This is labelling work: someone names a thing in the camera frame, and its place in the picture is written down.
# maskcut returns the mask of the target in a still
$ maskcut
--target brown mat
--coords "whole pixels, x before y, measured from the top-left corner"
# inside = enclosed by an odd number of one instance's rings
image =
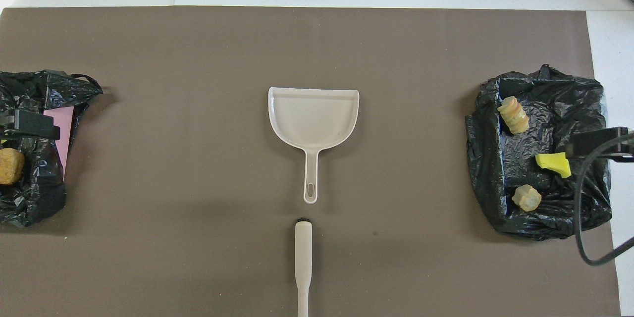
[[[9,8],[0,48],[3,71],[106,92],[71,149],[66,209],[0,227],[0,315],[293,316],[299,217],[313,317],[619,314],[613,264],[495,233],[466,164],[481,82],[544,63],[593,77],[583,12]],[[271,86],[360,92],[314,206],[303,153],[270,127]],[[586,237],[612,246],[608,225]]]

